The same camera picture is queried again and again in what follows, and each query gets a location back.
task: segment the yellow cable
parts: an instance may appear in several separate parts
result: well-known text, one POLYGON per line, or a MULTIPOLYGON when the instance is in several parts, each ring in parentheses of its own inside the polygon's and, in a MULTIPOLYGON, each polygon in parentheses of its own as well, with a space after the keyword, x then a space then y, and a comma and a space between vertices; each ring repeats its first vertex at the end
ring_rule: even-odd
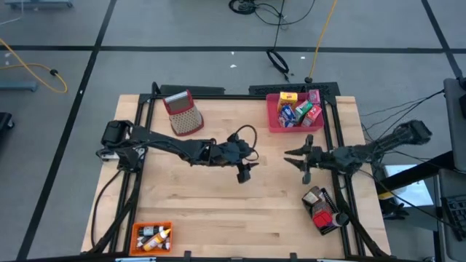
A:
POLYGON ((16 59, 21 63, 20 65, 9 65, 9 66, 0 67, 0 70, 11 69, 11 68, 18 68, 18 67, 24 67, 24 68, 26 68, 26 70, 28 70, 29 73, 31 73, 31 75, 33 75, 39 82, 41 82, 44 86, 46 86, 47 88, 49 88, 49 89, 52 90, 53 92, 57 92, 57 93, 61 93, 61 94, 64 94, 64 93, 68 92, 68 85, 66 84, 65 80, 63 80, 63 78, 62 78, 58 73, 56 73, 55 76, 58 77, 58 79, 62 82, 63 86, 65 87, 64 90, 57 90, 57 89, 51 87, 50 85, 48 85, 48 83, 46 83, 46 82, 45 82, 44 80, 42 80, 39 76, 37 76, 37 75, 29 68, 29 66, 38 66, 38 67, 47 69, 49 72, 50 72, 52 69, 46 67, 45 65, 38 64, 38 63, 24 63, 23 60, 21 60, 21 57, 20 57, 19 55, 17 55, 17 54, 15 53, 15 51, 13 51, 13 49, 12 49, 11 47, 9 47, 9 45, 8 45, 7 43, 5 43, 5 41, 3 41, 3 39, 0 39, 0 43, 3 44, 3 45, 16 57, 16 59))
POLYGON ((312 74, 314 73, 315 61, 317 60, 317 53, 319 52, 320 42, 322 41, 323 34, 327 30, 328 22, 330 22, 330 17, 332 17, 333 10, 335 9, 337 1, 338 0, 333 0, 332 8, 330 9, 330 12, 327 15, 327 21, 325 22, 325 25, 322 28, 322 33, 320 33, 319 41, 317 42, 317 46, 315 47, 314 59, 312 60, 312 67, 311 67, 311 72, 309 73, 309 78, 312 78, 312 74))

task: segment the wooden tabletop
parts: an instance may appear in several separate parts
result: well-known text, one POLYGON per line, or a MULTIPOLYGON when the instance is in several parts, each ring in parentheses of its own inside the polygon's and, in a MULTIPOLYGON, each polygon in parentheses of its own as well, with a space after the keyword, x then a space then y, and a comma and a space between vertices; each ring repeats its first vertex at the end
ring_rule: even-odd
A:
MULTIPOLYGON (((133 121, 137 102, 137 95, 120 96, 115 119, 133 121)), ((345 144, 364 143, 355 98, 338 97, 337 103, 345 144)), ((172 221, 171 256, 183 256, 185 250, 190 250, 194 257, 289 258, 295 252, 299 258, 343 258, 340 230, 322 237, 301 203, 302 196, 312 186, 328 189, 333 197, 330 171, 312 169, 310 185, 303 185, 302 174, 283 160, 283 152, 301 147, 307 134, 270 133, 265 100, 196 100, 195 104, 205 126, 182 139, 215 138, 221 143, 238 127, 251 124, 258 132, 256 150, 260 165, 252 169, 251 179, 240 185, 236 167, 190 167, 176 155, 150 149, 135 221, 172 221)), ((328 110, 335 144, 330 107, 328 110)), ((151 130, 174 136, 161 100, 155 103, 153 117, 151 130)), ((323 129, 313 135, 314 145, 325 150, 323 129)), ((250 144, 253 141, 253 133, 248 129, 242 130, 240 137, 250 144)), ((115 174, 116 165, 117 162, 103 164, 96 195, 115 174)), ((369 166, 364 169, 370 172, 369 166)), ((96 241, 115 217, 121 182, 122 175, 100 200, 96 241)), ((352 184, 360 222, 380 248, 390 253, 374 181, 355 174, 352 184)), ((82 250, 91 248, 91 218, 82 250)), ((124 221, 120 232, 125 231, 126 225, 124 221)), ((348 232, 352 253, 356 254, 351 226, 348 232)), ((120 234, 117 250, 122 249, 123 239, 124 235, 120 234)))

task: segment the orange bin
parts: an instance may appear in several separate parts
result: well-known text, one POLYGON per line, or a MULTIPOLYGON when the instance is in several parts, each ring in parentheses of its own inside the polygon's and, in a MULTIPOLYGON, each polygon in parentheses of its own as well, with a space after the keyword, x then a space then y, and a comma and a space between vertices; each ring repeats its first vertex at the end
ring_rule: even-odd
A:
POLYGON ((133 224, 133 232, 131 233, 131 246, 130 246, 130 256, 150 256, 150 255, 167 255, 172 251, 173 248, 173 227, 170 221, 164 222, 147 222, 147 223, 134 223, 133 224), (143 228, 144 226, 163 226, 164 229, 172 229, 170 234, 168 235, 170 238, 170 249, 163 250, 160 248, 154 248, 151 251, 144 251, 140 248, 137 248, 136 245, 138 243, 139 237, 139 229, 143 228))

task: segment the gray floor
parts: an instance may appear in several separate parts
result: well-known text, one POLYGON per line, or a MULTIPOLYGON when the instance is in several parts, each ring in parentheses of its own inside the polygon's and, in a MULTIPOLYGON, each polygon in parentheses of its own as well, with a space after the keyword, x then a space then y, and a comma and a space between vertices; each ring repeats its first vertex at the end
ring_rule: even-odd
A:
MULTIPOLYGON (((267 1, 276 7, 281 1, 267 1)), ((464 1, 429 0, 452 48, 465 48, 464 1)), ((28 10, 21 21, 0 27, 9 44, 93 45, 109 0, 75 1, 74 9, 28 10)), ((118 0, 103 40, 106 46, 270 46, 276 28, 254 15, 231 12, 219 0, 118 0)), ((310 1, 287 1, 284 13, 295 20, 310 1)), ((317 0, 309 17, 280 31, 277 45, 315 46, 325 23, 330 1, 317 0)), ((0 20, 19 15, 0 1, 0 20)), ((324 47, 428 47, 441 45, 418 0, 339 1, 323 40, 324 47)), ((16 64, 0 54, 0 65, 16 64)), ((70 92, 55 94, 45 87, 38 92, 0 92, 0 111, 14 114, 16 128, 4 141, 0 154, 0 260, 12 260, 23 241, 37 198, 47 177, 71 105, 90 52, 23 51, 27 62, 56 68, 70 92)), ((302 82, 312 63, 311 53, 283 52, 295 76, 302 82)), ((455 55, 466 70, 466 55, 455 55)), ((47 72, 41 76, 60 87, 47 72)), ((337 81, 343 95, 354 95, 361 114, 442 89, 442 81, 454 77, 444 54, 320 53, 316 82, 337 81)), ((31 79, 23 69, 0 71, 1 79, 31 79)), ((33 241, 29 258, 77 254, 98 180, 100 162, 94 151, 105 123, 114 115, 120 94, 148 92, 159 84, 192 84, 225 87, 229 94, 245 94, 252 84, 285 83, 263 52, 99 52, 74 124, 49 201, 33 241)), ((431 157, 450 149, 443 96, 413 111, 407 119, 421 119, 433 131, 423 147, 404 147, 407 154, 431 157)), ((363 117, 366 126, 389 114, 363 117)), ((388 123, 374 127, 379 135, 388 123)), ((414 163, 397 154, 388 164, 414 163)), ((395 255, 420 259, 433 255, 431 232, 389 222, 387 233, 395 255)))

